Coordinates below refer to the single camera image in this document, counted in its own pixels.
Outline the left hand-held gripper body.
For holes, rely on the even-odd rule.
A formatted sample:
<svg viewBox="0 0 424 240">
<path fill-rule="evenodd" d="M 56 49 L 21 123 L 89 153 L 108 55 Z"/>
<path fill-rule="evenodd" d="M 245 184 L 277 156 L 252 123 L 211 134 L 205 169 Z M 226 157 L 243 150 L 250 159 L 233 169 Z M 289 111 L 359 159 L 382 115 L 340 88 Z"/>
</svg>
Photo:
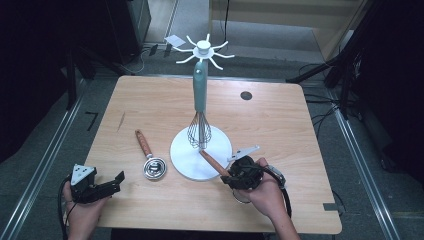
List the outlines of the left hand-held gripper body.
<svg viewBox="0 0 424 240">
<path fill-rule="evenodd" d="M 76 203 L 93 203 L 100 199 L 98 187 L 94 183 L 97 170 L 95 167 L 75 164 L 71 173 L 71 195 Z"/>
</svg>

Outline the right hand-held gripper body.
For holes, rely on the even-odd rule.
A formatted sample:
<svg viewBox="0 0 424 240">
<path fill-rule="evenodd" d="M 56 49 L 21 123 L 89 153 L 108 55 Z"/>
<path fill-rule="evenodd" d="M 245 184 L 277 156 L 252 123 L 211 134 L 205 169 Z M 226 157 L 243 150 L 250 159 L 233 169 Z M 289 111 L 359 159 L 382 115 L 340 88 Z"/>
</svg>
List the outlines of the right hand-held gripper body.
<svg viewBox="0 0 424 240">
<path fill-rule="evenodd" d="M 238 176 L 232 176 L 229 172 L 230 168 L 228 169 L 230 176 L 239 179 L 239 190 L 254 189 L 262 180 L 263 168 L 249 156 L 250 153 L 259 149 L 260 147 L 258 145 L 241 148 L 227 159 L 231 166 L 236 165 L 240 167 L 240 174 Z"/>
</svg>

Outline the wooden handled mesh strainer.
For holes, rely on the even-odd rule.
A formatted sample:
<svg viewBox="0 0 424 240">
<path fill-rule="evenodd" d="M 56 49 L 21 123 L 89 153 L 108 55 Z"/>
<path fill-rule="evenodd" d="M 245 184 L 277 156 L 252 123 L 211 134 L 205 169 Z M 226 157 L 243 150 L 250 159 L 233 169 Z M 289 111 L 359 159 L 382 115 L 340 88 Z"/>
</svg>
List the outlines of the wooden handled mesh strainer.
<svg viewBox="0 0 424 240">
<path fill-rule="evenodd" d="M 229 177 L 230 174 L 228 171 L 222 167 L 211 155 L 209 155 L 205 150 L 199 151 L 200 155 L 219 173 L 220 176 Z M 235 200 L 241 204 L 249 204 L 250 200 L 243 197 L 237 190 L 232 190 L 232 195 Z"/>
</svg>

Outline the wooden handled steel ladle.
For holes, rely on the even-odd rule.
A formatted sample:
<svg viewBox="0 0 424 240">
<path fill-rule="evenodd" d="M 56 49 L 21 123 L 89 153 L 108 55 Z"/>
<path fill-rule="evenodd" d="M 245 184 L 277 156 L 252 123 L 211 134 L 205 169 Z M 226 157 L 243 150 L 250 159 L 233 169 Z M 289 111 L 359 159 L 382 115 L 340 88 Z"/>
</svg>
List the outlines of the wooden handled steel ladle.
<svg viewBox="0 0 424 240">
<path fill-rule="evenodd" d="M 162 158 L 153 156 L 147 139 L 145 138 L 144 134 L 140 129 L 137 129 L 135 131 L 135 135 L 146 157 L 146 162 L 143 166 L 144 176 L 149 180 L 161 179 L 167 171 L 166 162 Z"/>
</svg>

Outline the white utensil rack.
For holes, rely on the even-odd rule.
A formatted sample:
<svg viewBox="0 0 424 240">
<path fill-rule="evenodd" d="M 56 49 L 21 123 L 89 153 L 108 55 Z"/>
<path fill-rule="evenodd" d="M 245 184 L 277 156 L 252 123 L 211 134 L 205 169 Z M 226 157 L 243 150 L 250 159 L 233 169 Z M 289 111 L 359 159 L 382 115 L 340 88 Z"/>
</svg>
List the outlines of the white utensil rack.
<svg viewBox="0 0 424 240">
<path fill-rule="evenodd" d="M 187 37 L 187 40 L 193 45 L 192 49 L 179 49 L 175 47 L 175 50 L 179 52 L 190 52 L 191 56 L 185 60 L 177 61 L 177 64 L 187 63 L 194 58 L 197 59 L 197 62 L 202 61 L 207 69 L 208 85 L 208 64 L 212 63 L 216 69 L 222 70 L 222 67 L 213 60 L 213 57 L 218 56 L 216 50 L 226 46 L 227 42 L 219 46 L 212 46 L 210 34 L 207 34 L 203 40 L 197 42 L 192 41 L 190 37 Z M 192 147 L 187 136 L 188 127 L 181 130 L 171 143 L 171 162 L 175 169 L 187 179 L 193 181 L 208 181 L 219 175 L 219 173 L 200 155 L 200 150 L 205 150 L 214 157 L 222 167 L 227 168 L 229 166 L 227 159 L 232 154 L 230 139 L 218 127 L 212 125 L 210 125 L 210 127 L 212 130 L 212 138 L 207 144 L 206 149 Z"/>
</svg>

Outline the teal handled wire whisk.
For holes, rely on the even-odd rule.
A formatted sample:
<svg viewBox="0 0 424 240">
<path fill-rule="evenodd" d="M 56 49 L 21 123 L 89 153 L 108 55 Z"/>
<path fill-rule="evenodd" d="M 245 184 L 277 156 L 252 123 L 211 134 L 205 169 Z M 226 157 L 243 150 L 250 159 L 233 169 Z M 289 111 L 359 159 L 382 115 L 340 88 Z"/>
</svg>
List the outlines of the teal handled wire whisk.
<svg viewBox="0 0 424 240">
<path fill-rule="evenodd" d="M 187 136 L 193 148 L 206 149 L 212 130 L 206 118 L 207 69 L 202 61 L 194 66 L 192 85 L 195 115 L 188 126 Z"/>
</svg>

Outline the person's right hand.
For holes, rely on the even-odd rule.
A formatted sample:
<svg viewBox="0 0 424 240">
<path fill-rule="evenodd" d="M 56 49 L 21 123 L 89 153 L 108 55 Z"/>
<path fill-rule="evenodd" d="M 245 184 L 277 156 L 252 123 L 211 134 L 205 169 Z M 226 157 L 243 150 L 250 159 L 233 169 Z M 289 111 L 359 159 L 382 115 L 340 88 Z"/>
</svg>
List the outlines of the person's right hand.
<svg viewBox="0 0 424 240">
<path fill-rule="evenodd" d="M 237 190 L 242 197 L 249 200 L 254 207 L 271 220 L 287 217 L 283 194 L 275 178 L 264 173 L 262 181 L 253 190 Z"/>
</svg>

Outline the person's left hand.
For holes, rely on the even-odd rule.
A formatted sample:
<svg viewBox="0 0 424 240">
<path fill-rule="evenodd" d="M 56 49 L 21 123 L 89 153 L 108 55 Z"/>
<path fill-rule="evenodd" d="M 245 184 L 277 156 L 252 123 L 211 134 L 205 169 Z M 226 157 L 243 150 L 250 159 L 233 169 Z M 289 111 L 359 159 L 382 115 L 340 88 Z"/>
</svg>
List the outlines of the person's left hand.
<svg viewBox="0 0 424 240">
<path fill-rule="evenodd" d="M 66 212 L 70 232 L 93 232 L 101 217 L 104 206 L 109 197 L 97 200 L 93 203 L 80 204 L 72 200 L 70 182 L 64 184 L 62 190 L 66 202 Z"/>
</svg>

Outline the silver wristwatch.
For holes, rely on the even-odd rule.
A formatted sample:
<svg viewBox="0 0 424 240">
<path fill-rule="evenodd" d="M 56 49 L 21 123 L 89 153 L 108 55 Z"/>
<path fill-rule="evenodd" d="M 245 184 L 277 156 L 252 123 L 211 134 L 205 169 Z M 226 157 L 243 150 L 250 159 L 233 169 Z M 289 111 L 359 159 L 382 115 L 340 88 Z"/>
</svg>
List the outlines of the silver wristwatch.
<svg viewBox="0 0 424 240">
<path fill-rule="evenodd" d="M 286 179 L 277 168 L 272 165 L 267 165 L 265 167 L 265 171 L 277 181 L 277 184 L 281 190 L 285 188 Z"/>
</svg>

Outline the black metal stand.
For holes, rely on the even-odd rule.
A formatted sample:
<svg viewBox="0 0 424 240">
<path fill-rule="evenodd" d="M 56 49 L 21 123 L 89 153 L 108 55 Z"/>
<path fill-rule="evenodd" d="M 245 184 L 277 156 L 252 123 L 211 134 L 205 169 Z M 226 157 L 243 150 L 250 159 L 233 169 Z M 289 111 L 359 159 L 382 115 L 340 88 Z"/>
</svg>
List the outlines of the black metal stand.
<svg viewBox="0 0 424 240">
<path fill-rule="evenodd" d="M 67 110 L 70 110 L 76 102 L 77 89 L 76 89 L 76 76 L 75 76 L 75 64 L 73 60 L 73 49 L 70 48 L 67 52 L 67 92 L 68 92 L 68 103 Z"/>
</svg>

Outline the white paper sheet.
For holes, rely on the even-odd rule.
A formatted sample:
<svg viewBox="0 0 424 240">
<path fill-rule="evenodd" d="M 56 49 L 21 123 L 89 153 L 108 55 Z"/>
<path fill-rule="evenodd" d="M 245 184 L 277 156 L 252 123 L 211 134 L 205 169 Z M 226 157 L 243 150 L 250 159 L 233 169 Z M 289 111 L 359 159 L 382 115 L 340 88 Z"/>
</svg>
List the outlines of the white paper sheet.
<svg viewBox="0 0 424 240">
<path fill-rule="evenodd" d="M 180 47 L 185 44 L 185 41 L 176 35 L 167 36 L 164 40 L 173 47 Z"/>
</svg>

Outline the black tripod stand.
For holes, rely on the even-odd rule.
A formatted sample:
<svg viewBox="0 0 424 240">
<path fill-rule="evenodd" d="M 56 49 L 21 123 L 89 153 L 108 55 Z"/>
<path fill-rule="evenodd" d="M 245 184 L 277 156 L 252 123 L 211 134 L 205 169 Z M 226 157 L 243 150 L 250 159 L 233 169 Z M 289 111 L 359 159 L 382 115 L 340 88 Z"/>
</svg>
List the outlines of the black tripod stand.
<svg viewBox="0 0 424 240">
<path fill-rule="evenodd" d="M 342 116 L 347 119 L 348 95 L 354 73 L 354 60 L 363 50 L 366 44 L 366 35 L 370 34 L 376 27 L 378 12 L 386 0 L 372 0 L 369 10 L 359 22 L 352 36 L 347 41 L 341 52 L 329 61 L 319 64 L 312 70 L 307 71 L 297 77 L 287 79 L 287 83 L 300 84 L 302 81 L 329 69 L 328 75 L 324 79 L 327 88 L 334 88 L 339 81 L 342 81 L 342 88 L 339 99 L 339 110 Z"/>
</svg>

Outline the black cabinet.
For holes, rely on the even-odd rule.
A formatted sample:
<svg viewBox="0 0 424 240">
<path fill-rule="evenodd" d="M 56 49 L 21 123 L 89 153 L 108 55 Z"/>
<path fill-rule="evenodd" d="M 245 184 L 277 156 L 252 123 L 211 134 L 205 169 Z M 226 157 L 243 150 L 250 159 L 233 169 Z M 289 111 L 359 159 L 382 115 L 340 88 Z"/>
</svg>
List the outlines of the black cabinet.
<svg viewBox="0 0 424 240">
<path fill-rule="evenodd" d="M 141 53 L 151 23 L 148 0 L 105 0 L 112 39 L 112 59 L 127 64 Z"/>
</svg>

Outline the light wooden platform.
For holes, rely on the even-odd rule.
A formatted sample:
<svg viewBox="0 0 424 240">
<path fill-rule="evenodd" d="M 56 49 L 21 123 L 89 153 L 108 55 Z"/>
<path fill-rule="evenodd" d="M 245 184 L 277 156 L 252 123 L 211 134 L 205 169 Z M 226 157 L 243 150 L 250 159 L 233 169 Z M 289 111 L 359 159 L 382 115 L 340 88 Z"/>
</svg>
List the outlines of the light wooden platform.
<svg viewBox="0 0 424 240">
<path fill-rule="evenodd" d="M 246 57 L 327 61 L 370 0 L 209 0 L 208 31 Z"/>
</svg>

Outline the aluminium floor rail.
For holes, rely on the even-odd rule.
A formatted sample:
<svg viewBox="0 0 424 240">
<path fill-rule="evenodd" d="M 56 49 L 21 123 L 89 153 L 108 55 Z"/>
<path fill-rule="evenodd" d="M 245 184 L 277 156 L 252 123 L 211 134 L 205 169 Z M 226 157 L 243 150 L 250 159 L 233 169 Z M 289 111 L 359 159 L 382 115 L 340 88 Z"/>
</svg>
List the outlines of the aluminium floor rail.
<svg viewBox="0 0 424 240">
<path fill-rule="evenodd" d="M 19 198 L 14 211 L 12 212 L 7 225 L 5 226 L 0 240 L 16 240 L 22 225 L 24 224 L 31 208 L 41 190 L 45 179 L 55 161 L 55 158 L 62 146 L 62 143 L 79 111 L 83 96 L 80 96 L 73 106 L 67 110 L 55 131 L 47 149 L 44 152 L 34 174 L 27 187 Z"/>
<path fill-rule="evenodd" d="M 398 229 L 368 167 L 350 121 L 344 117 L 341 108 L 335 111 L 335 116 L 385 239 L 400 240 Z"/>
</svg>

